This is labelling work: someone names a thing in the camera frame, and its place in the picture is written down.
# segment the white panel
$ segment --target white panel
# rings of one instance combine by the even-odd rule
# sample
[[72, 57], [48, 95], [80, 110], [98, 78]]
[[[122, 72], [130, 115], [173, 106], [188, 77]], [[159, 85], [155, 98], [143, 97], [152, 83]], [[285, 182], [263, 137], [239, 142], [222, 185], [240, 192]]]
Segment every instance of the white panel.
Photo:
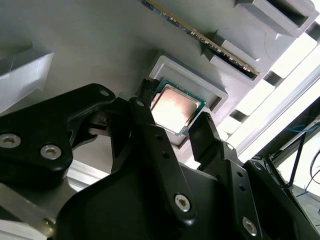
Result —
[[228, 133], [226, 133], [225, 131], [221, 130], [220, 128], [217, 128], [216, 130], [218, 131], [221, 140], [226, 141], [229, 138]]
[[251, 159], [276, 135], [278, 135], [286, 126], [288, 126], [296, 117], [298, 117], [308, 106], [310, 106], [318, 97], [320, 90], [320, 80], [318, 80], [308, 91], [303, 94], [295, 103], [291, 105], [267, 130], [265, 130], [257, 139], [246, 148], [239, 159], [243, 162]]
[[200, 163], [195, 161], [194, 156], [192, 156], [186, 161], [185, 165], [191, 169], [196, 170], [200, 166]]
[[239, 104], [235, 107], [238, 111], [249, 116], [251, 115], [257, 107], [262, 104], [262, 102], [275, 90], [275, 86], [261, 80], [255, 87], [252, 89]]
[[225, 131], [228, 134], [233, 134], [237, 128], [241, 126], [241, 122], [235, 120], [231, 116], [227, 116], [218, 126], [222, 131]]
[[286, 78], [316, 46], [317, 41], [303, 33], [274, 63], [270, 70], [281, 78]]
[[288, 101], [295, 101], [299, 96], [298, 93], [292, 94], [294, 91], [299, 91], [300, 84], [306, 80], [306, 78], [318, 67], [320, 56], [320, 46], [314, 49], [304, 61], [270, 94], [270, 96], [242, 123], [242, 125], [237, 129], [237, 131], [232, 134], [227, 140], [232, 146], [237, 148], [239, 153], [241, 153], [244, 148], [248, 146], [247, 143], [243, 141], [248, 138], [248, 136], [260, 126], [266, 126], [271, 124], [269, 118], [273, 118], [274, 113], [279, 116], [281, 113], [278, 111], [285, 111], [287, 106], [282, 109], [280, 104], [286, 105]]

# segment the black cable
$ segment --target black cable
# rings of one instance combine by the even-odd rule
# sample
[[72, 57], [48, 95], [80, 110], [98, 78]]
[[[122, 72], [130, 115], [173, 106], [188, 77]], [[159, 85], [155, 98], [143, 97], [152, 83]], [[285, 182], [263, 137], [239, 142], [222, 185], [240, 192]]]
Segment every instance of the black cable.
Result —
[[318, 156], [320, 155], [320, 149], [319, 151], [315, 154], [315, 156], [313, 157], [312, 161], [311, 161], [311, 164], [310, 164], [310, 170], [309, 170], [309, 174], [310, 174], [310, 177], [312, 177], [312, 169], [314, 167], [314, 164], [318, 158]]

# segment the screw hole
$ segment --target screw hole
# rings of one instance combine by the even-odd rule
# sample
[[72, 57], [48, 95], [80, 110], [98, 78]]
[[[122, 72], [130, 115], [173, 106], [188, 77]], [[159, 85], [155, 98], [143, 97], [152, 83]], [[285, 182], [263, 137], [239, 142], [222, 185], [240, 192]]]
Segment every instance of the screw hole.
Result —
[[183, 206], [183, 207], [187, 206], [187, 202], [185, 200], [179, 199], [178, 201], [181, 204], [181, 206]]
[[109, 97], [109, 93], [108, 93], [106, 90], [101, 90], [100, 93], [101, 93], [103, 96]]
[[159, 141], [162, 141], [162, 137], [160, 135], [155, 135], [155, 138], [158, 139]]
[[142, 101], [137, 100], [136, 103], [137, 103], [139, 106], [141, 106], [141, 107], [144, 106], [144, 103], [143, 103]]
[[243, 178], [243, 177], [244, 177], [241, 172], [237, 171], [236, 173], [239, 175], [240, 178]]
[[246, 188], [242, 185], [239, 185], [239, 188], [241, 189], [241, 191], [245, 192], [246, 191]]
[[260, 164], [257, 163], [256, 161], [253, 162], [253, 165], [254, 165], [258, 170], [262, 170], [262, 168], [260, 167]]
[[16, 140], [11, 136], [5, 137], [2, 141], [4, 144], [14, 144], [16, 142]]
[[227, 143], [226, 146], [227, 146], [231, 151], [235, 150], [235, 148], [234, 148], [233, 146], [231, 146], [229, 143]]
[[249, 224], [249, 223], [246, 224], [246, 227], [247, 227], [250, 231], [252, 231], [252, 230], [254, 229], [254, 228], [252, 227], [252, 225]]
[[168, 158], [170, 158], [170, 155], [168, 153], [166, 153], [165, 151], [163, 151], [162, 157], [164, 157], [165, 159], [168, 159]]
[[48, 148], [45, 150], [45, 152], [49, 155], [55, 155], [57, 154], [57, 151], [54, 148]]

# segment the black plastic bracket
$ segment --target black plastic bracket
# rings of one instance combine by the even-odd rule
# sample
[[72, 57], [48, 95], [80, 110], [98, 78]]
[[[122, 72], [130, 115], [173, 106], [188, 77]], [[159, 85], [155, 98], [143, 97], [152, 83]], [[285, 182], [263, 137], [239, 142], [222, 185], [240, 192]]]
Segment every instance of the black plastic bracket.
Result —
[[[73, 160], [71, 146], [83, 120], [114, 100], [112, 91], [90, 84], [1, 117], [0, 135], [14, 134], [21, 143], [0, 147], [0, 182], [29, 188], [60, 184]], [[61, 156], [44, 158], [41, 148], [46, 145], [57, 146]]]
[[[209, 113], [200, 114], [189, 129], [189, 137], [194, 159], [201, 163], [198, 169], [217, 177], [224, 185], [235, 231], [244, 239], [262, 239], [247, 171], [238, 164], [236, 150], [220, 140]], [[251, 225], [251, 232], [246, 228], [245, 221]]]
[[[166, 131], [156, 126], [150, 108], [139, 98], [129, 100], [132, 112], [132, 134], [139, 139], [142, 156], [155, 175], [164, 206], [180, 226], [190, 226], [197, 215], [197, 206]], [[181, 210], [175, 197], [183, 195], [189, 201], [188, 211]]]
[[271, 239], [318, 239], [319, 234], [299, 207], [257, 161], [244, 164], [257, 205], [261, 227]]
[[157, 79], [143, 79], [135, 95], [150, 107], [153, 100], [153, 94], [159, 84], [160, 81]]

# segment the gray surface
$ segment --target gray surface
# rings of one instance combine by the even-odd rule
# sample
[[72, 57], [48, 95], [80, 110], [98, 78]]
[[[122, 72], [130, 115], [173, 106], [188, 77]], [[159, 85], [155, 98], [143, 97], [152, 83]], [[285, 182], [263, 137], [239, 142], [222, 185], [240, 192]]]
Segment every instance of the gray surface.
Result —
[[[293, 195], [298, 196], [305, 192], [304, 189], [293, 185], [294, 188], [292, 190]], [[308, 193], [302, 196], [297, 197], [298, 202], [302, 206], [303, 210], [311, 220], [311, 222], [314, 224], [315, 229], [320, 234], [320, 197], [317, 195], [314, 195], [312, 193]]]
[[0, 59], [0, 113], [44, 88], [53, 55], [30, 49]]
[[[157, 2], [201, 33], [218, 30], [219, 36], [248, 56], [260, 58], [262, 66], [270, 67], [294, 40], [274, 39], [262, 31], [243, 16], [244, 11], [233, 8], [235, 0]], [[0, 0], [0, 22], [0, 58], [28, 49], [31, 43], [54, 52], [44, 88], [46, 99], [89, 83], [102, 84], [116, 95], [133, 96], [159, 50], [227, 91], [228, 111], [219, 111], [218, 122], [250, 90], [201, 56], [196, 40], [136, 0]], [[77, 160], [109, 169], [109, 141], [94, 142], [79, 151], [84, 148], [92, 157], [79, 154]]]

